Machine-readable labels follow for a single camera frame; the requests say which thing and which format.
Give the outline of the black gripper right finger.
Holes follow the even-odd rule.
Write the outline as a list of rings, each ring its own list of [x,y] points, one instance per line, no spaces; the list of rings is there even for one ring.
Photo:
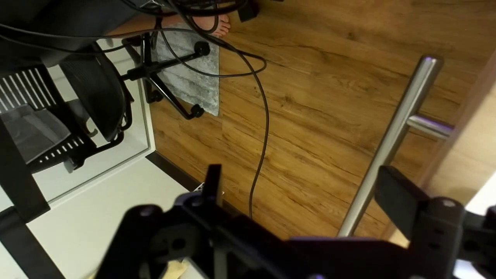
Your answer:
[[[463,206],[447,196],[429,196],[399,170],[381,165],[375,201],[409,240],[413,254],[454,257],[461,233]]]

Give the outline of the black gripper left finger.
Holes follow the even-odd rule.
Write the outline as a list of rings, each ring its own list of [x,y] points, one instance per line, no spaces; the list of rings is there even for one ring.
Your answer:
[[[209,164],[204,181],[202,181],[202,188],[201,188],[201,199],[204,204],[218,202],[218,198],[221,196],[220,178],[221,178],[221,165]]]

